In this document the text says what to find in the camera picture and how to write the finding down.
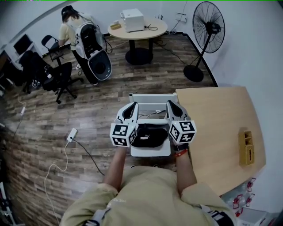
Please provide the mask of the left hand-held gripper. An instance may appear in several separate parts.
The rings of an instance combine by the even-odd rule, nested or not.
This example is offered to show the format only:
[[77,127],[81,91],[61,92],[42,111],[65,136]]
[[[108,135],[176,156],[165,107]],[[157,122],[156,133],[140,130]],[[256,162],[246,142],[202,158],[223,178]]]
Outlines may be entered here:
[[111,124],[110,139],[114,146],[130,147],[137,136],[138,128],[137,102],[131,102],[122,107]]

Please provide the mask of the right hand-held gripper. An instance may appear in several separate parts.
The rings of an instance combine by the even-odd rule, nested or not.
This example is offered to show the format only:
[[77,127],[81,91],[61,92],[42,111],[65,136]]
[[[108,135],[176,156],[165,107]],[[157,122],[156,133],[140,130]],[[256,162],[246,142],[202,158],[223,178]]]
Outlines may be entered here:
[[166,111],[169,128],[169,135],[177,144],[190,143],[196,133],[197,128],[195,122],[191,120],[186,109],[180,104],[168,100],[166,103]]

